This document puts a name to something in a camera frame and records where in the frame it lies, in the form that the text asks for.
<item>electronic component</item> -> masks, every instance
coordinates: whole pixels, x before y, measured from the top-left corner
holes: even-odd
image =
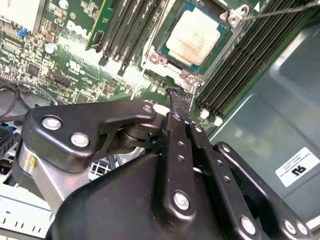
[[[17,35],[18,35],[18,37],[23,38],[23,37],[27,36],[27,34],[28,34],[28,30],[27,29],[20,29],[18,31]]]
[[[108,85],[105,89],[104,89],[104,94],[111,94],[115,91],[115,87],[112,85]]]
[[[198,8],[185,11],[166,42],[168,55],[187,66],[200,66],[220,38],[218,26]]]
[[[202,65],[214,60],[208,56],[228,31],[227,23],[210,12],[212,5],[208,1],[204,6],[188,1],[176,12],[176,20],[168,22],[169,28],[159,31],[156,52],[180,69],[198,74]]]
[[[45,3],[46,0],[1,0],[0,19],[36,33],[41,24]]]
[[[49,33],[46,35],[45,40],[49,43],[52,43],[55,41],[55,36],[53,36],[52,34]]]
[[[40,72],[40,67],[34,65],[33,63],[30,63],[26,72],[30,74],[31,77],[38,77]]]
[[[57,33],[60,33],[60,32],[62,31],[62,26],[57,25],[57,26],[55,27],[55,31],[56,31]]]
[[[44,46],[44,50],[47,54],[54,54],[57,50],[58,50],[58,47],[55,43],[48,43]]]
[[[76,100],[77,104],[86,104],[87,102],[88,102],[88,97],[82,94],[78,95],[78,99]]]
[[[66,76],[62,76],[62,75],[57,75],[54,79],[54,81],[59,85],[59,86],[63,86],[63,87],[70,87],[72,80]]]
[[[19,140],[19,134],[13,133],[14,128],[4,123],[0,124],[0,158]]]
[[[51,22],[51,31],[55,31],[57,24],[55,22]]]

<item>ram slot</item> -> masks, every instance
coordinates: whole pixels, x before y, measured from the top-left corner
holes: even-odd
[[[161,0],[156,0],[156,3],[153,4],[151,11],[149,11],[149,13],[147,14],[147,16],[145,17],[146,20],[143,22],[143,26],[139,32],[139,34],[137,35],[137,37],[135,38],[134,43],[132,44],[132,46],[130,47],[129,51],[126,51],[127,53],[125,54],[122,64],[121,64],[121,68],[118,71],[118,75],[119,76],[123,76],[127,67],[129,66],[129,63],[131,61],[131,59],[133,58],[139,43],[141,42],[142,37],[146,34],[147,30],[148,30],[148,26],[150,24],[150,22],[152,21],[152,18],[154,17],[159,5],[161,3]]]
[[[111,19],[110,25],[106,32],[103,34],[100,43],[95,47],[95,51],[99,53],[103,48],[110,44],[110,39],[112,40],[117,32],[120,23],[124,19],[126,10],[129,8],[129,5],[132,4],[134,0],[121,0],[117,3],[117,7],[113,18]]]
[[[123,42],[121,43],[121,45],[116,49],[116,52],[113,55],[113,60],[118,62],[124,55],[124,53],[126,52],[126,48],[128,46],[128,43],[130,42],[130,39],[134,36],[135,34],[135,29],[137,29],[139,27],[139,25],[143,22],[143,18],[142,18],[142,13],[144,8],[146,7],[148,1],[147,0],[141,0],[139,2],[139,6],[137,6],[137,10],[135,11],[135,16],[134,19],[132,21],[132,27],[130,28],[131,30],[129,30],[125,37]]]
[[[119,25],[115,31],[115,34],[113,35],[113,38],[110,39],[109,43],[107,44],[107,47],[103,53],[103,57],[105,59],[109,59],[109,57],[111,56],[111,54],[113,53],[113,51],[115,50],[116,46],[117,46],[117,43],[126,27],[127,24],[130,23],[130,20],[132,18],[132,14],[133,14],[133,11],[134,11],[134,8],[135,8],[135,3],[137,1],[135,0],[131,0],[129,2],[129,4],[127,5],[127,8],[126,10],[124,11],[124,14],[119,22]]]

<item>metal bolt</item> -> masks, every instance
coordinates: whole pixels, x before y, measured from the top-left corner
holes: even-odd
[[[185,157],[184,156],[182,156],[182,155],[179,155],[178,156],[178,160],[179,160],[179,162],[184,162],[185,161]]]
[[[81,132],[77,132],[71,136],[71,142],[80,148],[85,148],[89,145],[90,141],[87,135]]]
[[[255,235],[256,234],[256,228],[255,225],[250,221],[249,218],[243,216],[241,217],[241,223],[244,228],[249,234]]]
[[[183,141],[178,142],[179,147],[184,148],[186,144]]]
[[[177,191],[174,193],[173,199],[174,199],[174,203],[181,210],[187,210],[190,207],[190,202],[188,197],[180,191]]]
[[[199,132],[199,133],[202,132],[202,129],[201,129],[198,125],[195,125],[194,127],[195,127],[195,130],[196,130],[197,132]]]
[[[143,106],[143,110],[145,110],[147,113],[152,113],[152,109],[151,109],[151,107],[148,106],[148,105],[144,105],[144,106]]]
[[[230,149],[227,145],[222,145],[223,150],[225,150],[227,153],[230,153]]]
[[[229,18],[229,23],[230,24],[235,24],[237,22],[237,18],[235,16]]]
[[[175,119],[175,120],[177,120],[177,121],[180,121],[181,119],[180,119],[180,116],[178,115],[178,114],[174,114],[173,115],[173,118]]]
[[[296,225],[297,225],[298,229],[300,230],[300,232],[302,232],[302,234],[308,235],[308,230],[301,222],[297,221]]]
[[[294,228],[294,226],[291,224],[291,222],[289,222],[288,220],[283,220],[284,226],[285,228],[291,233],[291,234],[296,234],[296,229]]]
[[[152,63],[157,63],[157,62],[159,61],[160,57],[159,57],[158,54],[154,53],[154,54],[152,54],[152,55],[150,56],[149,59],[150,59],[150,61],[151,61]]]
[[[61,122],[54,117],[46,117],[45,119],[42,120],[42,125],[46,129],[50,129],[50,130],[58,130],[62,126]]]

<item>wire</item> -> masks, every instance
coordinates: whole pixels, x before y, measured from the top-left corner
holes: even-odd
[[[279,14],[298,13],[298,12],[303,12],[303,11],[306,11],[310,8],[314,8],[314,7],[318,7],[318,6],[320,6],[320,0],[312,1],[312,2],[307,3],[304,6],[299,6],[299,7],[295,7],[295,8],[284,8],[284,9],[280,9],[280,10],[276,10],[276,11],[272,11],[272,12],[261,13],[259,15],[255,15],[255,16],[247,16],[243,19],[243,21],[251,21],[251,20],[266,18],[266,17],[279,15]]]
[[[16,115],[16,116],[0,117],[0,123],[23,121],[25,119],[25,116],[26,116],[25,114],[21,114],[21,115]]]
[[[18,98],[18,90],[14,86],[7,84],[5,82],[0,82],[0,89],[8,89],[9,91],[13,92],[13,94],[14,94],[14,99],[13,99],[11,105],[9,106],[9,108],[6,110],[5,113],[0,115],[0,118],[3,118],[5,116],[7,116],[16,106],[17,98]]]
[[[22,98],[19,89],[18,89],[17,101],[20,103],[21,107],[23,107],[24,110],[26,110],[27,112],[32,109],[32,107],[30,107],[30,106],[25,102],[25,100]]]
[[[56,101],[56,99],[54,99],[48,92],[46,92],[45,90],[43,90],[41,87],[31,83],[31,82],[27,82],[27,81],[9,81],[8,83],[10,84],[18,84],[18,85],[27,85],[29,87],[32,87],[40,92],[42,92],[44,95],[46,95],[52,102],[54,105],[58,105],[58,102]]]
[[[54,105],[58,105],[58,102],[45,90],[43,90],[41,87],[27,82],[27,81],[7,81],[4,80],[3,78],[0,78],[0,91],[3,89],[7,89],[10,92],[13,92],[14,94],[14,99],[11,103],[11,105],[9,106],[9,108],[6,110],[5,113],[3,113],[2,115],[0,115],[0,123],[5,123],[5,122],[12,122],[12,121],[23,121],[25,118],[25,114],[22,115],[16,115],[16,116],[9,116],[6,117],[16,106],[17,102],[19,102],[21,104],[21,106],[26,110],[29,111],[30,109],[32,109],[32,107],[30,107],[25,100],[21,97],[20,91],[17,89],[17,87],[15,85],[27,85],[31,88],[34,88],[38,91],[40,91],[41,93],[43,93],[45,96],[47,96]]]

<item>black ram slot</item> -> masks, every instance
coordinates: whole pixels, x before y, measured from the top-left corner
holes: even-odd
[[[274,0],[263,11],[300,6],[298,1]],[[200,107],[222,113],[265,64],[283,40],[305,16],[305,12],[257,19],[196,99]]]
[[[281,1],[275,0],[274,2],[270,2],[267,5],[267,9],[263,11],[264,12],[271,12],[278,8],[278,6],[281,4]],[[234,64],[238,60],[238,58],[241,56],[243,51],[246,49],[246,47],[251,43],[251,41],[255,37],[255,33],[258,32],[259,29],[263,27],[265,23],[265,19],[261,18],[258,19],[257,22],[251,26],[250,33],[247,32],[247,34],[244,35],[243,39],[241,40],[241,43],[239,43],[235,49],[232,51],[230,57],[224,62],[224,64],[220,67],[220,69],[217,71],[217,73],[214,75],[213,79],[210,80],[209,84],[205,87],[205,89],[200,93],[199,98],[201,98],[202,101],[208,100],[208,98],[211,97],[213,94],[214,89],[220,84],[220,82],[224,79],[224,75],[226,73],[229,73],[234,69]]]
[[[127,67],[129,66],[129,63],[130,63],[132,57],[134,56],[134,54],[135,54],[135,52],[136,52],[136,50],[137,50],[137,48],[139,46],[139,43],[141,42],[142,37],[146,34],[148,26],[151,23],[151,20],[154,17],[154,15],[155,15],[155,13],[157,11],[157,8],[159,7],[160,3],[161,3],[161,0],[156,0],[156,3],[152,6],[152,9],[149,12],[146,20],[144,21],[144,24],[142,26],[142,29],[141,29],[140,33],[138,34],[137,38],[135,39],[135,41],[134,41],[133,45],[131,46],[129,52],[126,54],[126,56],[123,59],[121,68],[118,71],[118,75],[119,76],[123,76],[124,75]]]
[[[104,33],[100,43],[95,46],[95,51],[97,53],[99,53],[105,46],[106,42],[108,41],[108,39],[110,38],[111,34],[113,33],[113,28],[117,25],[118,23],[118,17],[120,17],[120,15],[122,15],[122,13],[124,12],[123,10],[127,8],[128,4],[126,3],[124,6],[126,0],[113,0],[113,2],[111,4],[116,4],[116,10],[115,13],[113,15],[113,18],[111,19],[111,22],[109,24],[108,29],[106,30],[106,32]]]
[[[113,56],[113,60],[115,60],[116,62],[118,62],[124,55],[125,53],[125,49],[127,48],[127,45],[130,41],[130,39],[133,37],[133,35],[135,34],[135,29],[137,29],[137,27],[139,27],[139,24],[141,22],[143,22],[143,19],[141,18],[141,14],[144,10],[144,8],[147,5],[147,0],[141,0],[140,1],[140,6],[139,9],[136,10],[136,14],[134,16],[134,19],[132,21],[132,27],[130,31],[128,31],[124,37],[124,40],[122,42],[122,44],[117,48],[114,56]]]
[[[117,46],[120,36],[122,35],[127,23],[129,23],[129,19],[134,11],[135,3],[136,3],[135,0],[131,0],[126,10],[124,11],[124,14],[123,14],[124,17],[120,20],[118,28],[116,29],[115,34],[113,35],[113,38],[109,41],[108,47],[103,53],[103,57],[105,59],[108,59],[110,55],[113,53],[113,51],[115,50],[115,47]]]
[[[289,19],[290,23],[289,25],[287,25],[287,27],[285,28],[285,35],[290,34],[290,32],[294,29],[294,27],[296,26],[295,21],[300,21],[303,18],[304,14],[303,13],[299,13],[298,16],[294,16],[291,17]],[[281,38],[277,38],[276,42],[274,43],[275,47],[277,48],[282,42]],[[231,103],[231,101],[238,95],[238,93],[240,93],[240,91],[246,86],[246,84],[250,81],[250,79],[255,75],[255,73],[259,70],[259,68],[263,65],[263,63],[265,62],[265,55],[266,56],[271,56],[273,53],[273,49],[268,48],[268,51],[266,53],[264,53],[260,59],[258,59],[257,61],[251,63],[252,67],[250,70],[248,70],[247,74],[244,75],[242,78],[242,80],[240,81],[240,85],[238,87],[235,87],[233,89],[233,91],[228,92],[225,94],[225,96],[223,96],[223,98],[218,99],[219,104],[217,105],[217,108],[222,112],[226,109],[226,107],[228,107],[228,104]]]
[[[110,8],[110,9],[116,9],[116,8],[118,7],[120,1],[121,1],[121,0],[112,0],[109,8]]]
[[[277,26],[282,28],[282,25],[279,24],[279,20],[280,19],[278,17],[272,17],[269,23],[270,26]],[[236,60],[236,62],[232,64],[234,71],[225,71],[224,74],[220,76],[220,79],[222,81],[214,88],[214,91],[212,92],[210,99],[207,99],[207,102],[209,104],[216,103],[217,98],[225,91],[228,91],[230,83],[235,82],[234,77],[236,74],[239,73],[239,71],[241,71],[240,74],[244,74],[244,68],[248,66],[247,61],[250,61],[253,55],[257,54],[258,49],[263,48],[263,44],[268,45],[268,43],[265,41],[265,38],[267,38],[273,31],[273,28],[264,30],[263,27],[255,31],[255,36],[251,39],[251,42],[248,42],[246,46],[242,48],[243,50],[241,51],[239,58]]]

